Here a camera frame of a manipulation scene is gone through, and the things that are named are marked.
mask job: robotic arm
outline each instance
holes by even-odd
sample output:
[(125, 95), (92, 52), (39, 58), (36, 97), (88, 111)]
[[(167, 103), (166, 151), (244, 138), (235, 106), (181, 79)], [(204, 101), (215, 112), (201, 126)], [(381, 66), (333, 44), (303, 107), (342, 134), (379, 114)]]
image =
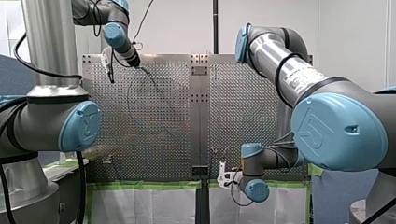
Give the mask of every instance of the robotic arm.
[[(248, 24), (239, 31), (235, 59), (268, 78), (282, 102), (293, 109), (290, 126), (298, 148), (242, 145), (243, 171), (236, 182), (253, 202), (264, 202), (269, 195), (263, 170), (288, 167), (286, 160), (278, 159), (280, 154), (290, 167), (311, 162), (328, 170), (377, 168), (394, 175), (394, 92), (373, 94), (346, 78), (326, 77), (306, 58), (304, 41), (290, 29)], [(226, 177), (220, 173), (218, 180)]]
[(125, 0), (98, 5), (88, 0), (72, 0), (75, 25), (104, 25), (105, 40), (130, 66), (140, 64), (139, 55), (128, 38), (129, 6)]
[[(58, 186), (48, 183), (37, 152), (84, 151), (100, 129), (100, 110), (77, 75), (73, 23), (104, 25), (107, 43), (129, 65), (138, 66), (140, 59), (127, 37), (129, 12), (124, 0), (106, 5), (23, 0), (22, 7), (32, 64), (22, 63), (36, 72), (35, 85), (26, 96), (0, 96), (0, 171), (4, 171), (0, 172), (0, 223), (57, 224)], [(78, 223), (83, 221), (84, 202), (81, 197)]]

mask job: white sticker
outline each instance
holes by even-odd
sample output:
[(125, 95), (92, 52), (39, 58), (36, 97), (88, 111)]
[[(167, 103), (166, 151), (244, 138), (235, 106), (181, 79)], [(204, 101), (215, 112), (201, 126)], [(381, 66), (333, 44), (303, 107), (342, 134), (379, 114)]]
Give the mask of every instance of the white sticker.
[(285, 75), (283, 80), (297, 93), (327, 77), (313, 67), (299, 67)]

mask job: cable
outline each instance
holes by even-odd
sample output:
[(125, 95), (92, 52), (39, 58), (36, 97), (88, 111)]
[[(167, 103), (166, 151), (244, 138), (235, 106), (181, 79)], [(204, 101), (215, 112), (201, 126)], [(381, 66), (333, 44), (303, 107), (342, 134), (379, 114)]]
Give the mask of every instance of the cable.
[(1, 167), (0, 168), (0, 178), (1, 178), (1, 183), (3, 185), (4, 202), (6, 204), (8, 222), (9, 222), (9, 224), (16, 224), (14, 216), (12, 215), (12, 210), (11, 210), (11, 202), (9, 200), (9, 191), (8, 191), (8, 183), (7, 183), (6, 174), (4, 173), (3, 165), (0, 164), (0, 167)]
[(0, 105), (0, 113), (5, 111), (5, 110), (7, 110), (7, 109), (10, 109), (14, 105), (19, 105), (19, 104), (21, 104), (21, 103), (23, 103), (25, 101), (26, 101), (26, 97), (20, 97), (20, 98), (16, 98), (14, 100), (11, 100), (11, 101), (9, 101), (9, 102), (7, 102), (5, 104), (2, 104), (2, 105)]
[(238, 201), (235, 199), (235, 197), (233, 196), (233, 185), (234, 185), (234, 182), (235, 182), (235, 177), (236, 177), (236, 174), (238, 174), (238, 171), (239, 171), (241, 168), (242, 168), (242, 165), (239, 165), (238, 169), (236, 170), (235, 174), (233, 175), (233, 181), (232, 181), (232, 184), (231, 184), (231, 187), (230, 187), (230, 189), (231, 189), (230, 192), (231, 192), (231, 197), (233, 198), (233, 201), (234, 201), (236, 204), (238, 204), (238, 205), (241, 206), (241, 207), (248, 207), (248, 206), (250, 206), (251, 204), (253, 204), (253, 201), (250, 201), (250, 203), (245, 203), (245, 204), (243, 204), (243, 203), (238, 202)]
[(86, 190), (84, 159), (82, 158), (82, 153), (80, 151), (76, 152), (76, 155), (77, 155), (78, 169), (79, 169), (80, 194), (79, 194), (78, 216), (75, 223), (82, 224), (84, 222), (87, 190)]
[(14, 55), (15, 55), (15, 57), (17, 58), (17, 60), (18, 60), (21, 64), (23, 64), (24, 66), (28, 67), (30, 70), (33, 70), (33, 71), (35, 71), (35, 72), (37, 72), (37, 73), (39, 73), (39, 74), (42, 74), (42, 75), (45, 75), (45, 76), (48, 76), (48, 77), (79, 78), (79, 79), (82, 79), (82, 76), (80, 76), (80, 75), (71, 75), (71, 76), (69, 76), (69, 75), (59, 75), (59, 74), (47, 72), (47, 71), (38, 69), (38, 68), (36, 68), (35, 66), (30, 65), (29, 63), (27, 63), (26, 61), (24, 61), (24, 60), (21, 58), (20, 54), (18, 53), (18, 49), (20, 48), (21, 43), (23, 42), (23, 40), (24, 40), (25, 38), (26, 38), (26, 33), (22, 36), (22, 38), (21, 38), (20, 40), (18, 40), (17, 45), (16, 45), (15, 48), (14, 48)]
[(149, 9), (151, 8), (151, 5), (152, 5), (153, 2), (154, 2), (154, 0), (151, 0), (151, 1), (149, 2), (149, 4), (148, 4), (148, 8), (146, 9), (145, 15), (143, 16), (143, 19), (142, 19), (142, 21), (141, 21), (140, 24), (139, 24), (139, 28), (137, 29), (136, 35), (134, 35), (134, 40), (133, 40), (133, 42), (132, 42), (133, 45), (136, 44), (136, 38), (137, 38), (137, 37), (139, 36), (139, 34), (140, 34), (140, 30), (142, 29), (143, 22), (145, 21), (147, 15), (148, 15), (148, 13), (149, 13)]
[[(150, 71), (149, 71), (148, 69), (146, 69), (145, 67), (136, 67), (135, 69), (140, 69), (140, 70), (142, 70), (142, 71), (150, 78), (150, 80), (151, 80), (151, 82), (153, 83), (153, 85), (154, 85), (156, 91), (157, 91), (157, 92), (161, 95), (161, 97), (166, 101), (165, 95), (163, 94), (163, 92), (162, 92), (162, 91), (160, 90), (160, 88), (158, 87), (158, 85), (157, 85), (157, 83), (155, 82), (154, 78), (152, 77), (152, 74), (150, 73)], [(127, 91), (128, 114), (130, 115), (130, 118), (131, 118), (133, 121), (135, 121), (137, 124), (140, 125), (140, 123), (139, 123), (135, 118), (133, 118), (132, 115), (131, 115), (131, 114), (132, 114), (132, 111), (131, 111), (130, 99), (129, 99), (129, 98), (130, 98), (130, 93), (131, 93), (131, 88), (132, 88), (132, 85), (129, 86), (128, 91)], [(181, 141), (181, 142), (185, 142), (185, 139), (184, 139), (183, 137), (179, 137), (177, 134), (174, 134), (172, 131), (170, 131), (168, 128), (166, 128), (164, 125), (163, 125), (163, 129), (164, 129), (169, 135), (171, 135), (172, 137), (176, 138), (177, 140), (179, 140), (179, 141)], [(203, 161), (205, 161), (206, 163), (210, 164), (210, 162), (209, 162), (199, 151), (197, 151), (197, 150), (191, 148), (191, 145), (190, 145), (190, 144), (189, 144), (189, 148), (190, 148), (190, 151), (192, 151), (192, 152), (195, 153), (196, 155), (200, 156), (201, 159), (202, 159)]]
[(117, 63), (119, 63), (122, 67), (133, 67), (131, 65), (125, 65), (125, 64), (121, 63), (120, 60), (116, 57), (116, 53), (114, 53), (114, 49), (112, 49), (111, 57), (114, 57), (116, 59)]
[(280, 142), (281, 140), (283, 140), (283, 139), (289, 137), (292, 133), (293, 133), (293, 132), (285, 133), (285, 135), (283, 135), (283, 136), (281, 136), (280, 138), (276, 139), (276, 140), (274, 141), (274, 143)]
[(276, 93), (279, 96), (280, 100), (282, 100), (282, 102), (290, 108), (293, 108), (293, 106), (286, 100), (285, 96), (283, 95), (282, 90), (280, 89), (279, 77), (280, 77), (280, 71), (282, 70), (283, 65), (288, 61), (288, 59), (290, 59), (292, 57), (296, 57), (296, 56), (300, 57), (301, 59), (304, 59), (304, 57), (301, 53), (293, 52), (293, 53), (289, 54), (288, 56), (286, 56), (284, 59), (282, 59), (282, 61), (280, 61), (279, 65), (277, 66), (276, 72), (275, 72)]
[(95, 19), (95, 22), (96, 22), (97, 24), (99, 24), (99, 31), (98, 31), (98, 32), (96, 32), (96, 25), (93, 26), (93, 34), (94, 34), (96, 37), (98, 37), (98, 36), (100, 35), (101, 31), (102, 31), (102, 13), (101, 13), (101, 11), (100, 11), (100, 9), (99, 9), (99, 6), (98, 6), (98, 4), (99, 4), (101, 1), (102, 1), (102, 0), (97, 0), (96, 2), (93, 2), (93, 0), (90, 0), (90, 2), (93, 4), (93, 18)]
[(274, 148), (271, 148), (271, 147), (267, 147), (266, 150), (273, 151), (276, 154), (276, 156), (280, 156), (283, 159), (283, 161), (285, 161), (285, 163), (288, 165), (288, 170), (286, 170), (286, 171), (283, 171), (282, 169), (279, 169), (279, 171), (281, 173), (288, 173), (291, 170), (291, 168), (292, 168), (291, 164), (290, 164), (289, 160), (286, 158), (286, 156), (283, 155), (283, 153), (281, 153), (281, 152), (279, 152), (279, 151), (277, 151), (277, 150), (275, 150)]
[[(18, 99), (8, 102), (6, 105), (2, 105), (0, 107), (0, 112), (6, 110), (8, 108), (11, 108), (14, 105), (16, 105), (16, 106), (14, 108), (12, 108), (12, 110), (9, 112), (6, 119), (4, 120), (3, 124), (0, 126), (0, 137), (3, 135), (3, 132), (6, 129), (6, 127), (8, 126), (8, 123), (11, 120), (11, 118), (13, 117), (13, 115), (15, 113), (18, 113), (24, 106), (26, 106), (26, 98), (23, 98), (23, 97), (18, 98)], [(11, 201), (9, 199), (9, 189), (8, 189), (7, 177), (4, 172), (4, 168), (3, 168), (2, 164), (0, 164), (0, 179), (2, 182), (2, 186), (3, 186), (4, 203), (6, 205), (8, 222), (10, 224), (16, 224), (14, 216), (12, 215), (12, 207), (11, 207)]]
[(370, 224), (373, 223), (376, 219), (386, 213), (390, 208), (396, 205), (396, 198), (392, 199), (390, 202), (382, 206), (378, 211), (372, 214), (369, 218), (363, 221), (361, 224)]
[(263, 77), (263, 78), (267, 78), (264, 74), (262, 74), (258, 69), (257, 69), (257, 67), (256, 67), (256, 65), (254, 64), (254, 60), (253, 60), (253, 53), (251, 52), (251, 49), (250, 49), (250, 41), (249, 41), (249, 39), (248, 39), (248, 37), (249, 37), (249, 35), (250, 35), (250, 28), (251, 28), (251, 23), (250, 22), (248, 22), (247, 23), (247, 26), (246, 26), (246, 29), (247, 29), (247, 32), (248, 32), (248, 34), (247, 34), (247, 53), (248, 53), (248, 56), (249, 56), (249, 58), (250, 58), (250, 63), (251, 63), (251, 66), (252, 66), (252, 68), (253, 68), (253, 70), (257, 73), (257, 75), (259, 75), (259, 76), (261, 76), (261, 77)]

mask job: pegboard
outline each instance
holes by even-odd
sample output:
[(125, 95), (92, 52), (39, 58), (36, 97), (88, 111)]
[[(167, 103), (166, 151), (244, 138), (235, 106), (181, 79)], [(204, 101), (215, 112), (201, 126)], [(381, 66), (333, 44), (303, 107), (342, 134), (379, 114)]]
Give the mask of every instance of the pegboard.
[(189, 56), (142, 57), (150, 75), (114, 63), (114, 84), (98, 56), (86, 57), (84, 77), (103, 113), (89, 179), (190, 179)]
[[(210, 58), (209, 150), (212, 164), (225, 158), (227, 169), (241, 164), (240, 146), (262, 143), (270, 146), (278, 138), (278, 122), (283, 122), (273, 84), (258, 76), (246, 64), (236, 63), (231, 55)], [(285, 173), (266, 170), (264, 179), (305, 180), (307, 166)], [(219, 175), (213, 165), (211, 177)]]
[[(99, 55), (83, 57), (84, 88), (103, 111), (87, 154), (90, 181), (191, 180), (191, 166), (207, 162), (216, 178), (226, 148), (231, 168), (240, 164), (242, 144), (268, 146), (277, 137), (283, 119), (274, 87), (233, 55), (141, 55), (150, 76), (114, 63), (114, 84)], [(264, 178), (306, 177), (304, 166), (268, 170)]]

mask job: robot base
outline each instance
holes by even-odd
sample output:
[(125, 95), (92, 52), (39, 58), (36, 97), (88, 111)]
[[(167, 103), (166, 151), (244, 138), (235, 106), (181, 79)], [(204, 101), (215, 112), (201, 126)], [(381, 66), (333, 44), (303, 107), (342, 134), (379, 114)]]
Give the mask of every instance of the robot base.
[[(33, 198), (12, 209), (18, 224), (59, 224), (59, 187), (49, 183), (45, 195)], [(6, 210), (0, 211), (0, 223), (8, 223)]]
[[(396, 177), (386, 175), (381, 171), (367, 197), (367, 200), (354, 202), (349, 210), (349, 224), (361, 224), (387, 202), (396, 197)], [(396, 223), (396, 207), (392, 207), (379, 217), (373, 224)]]

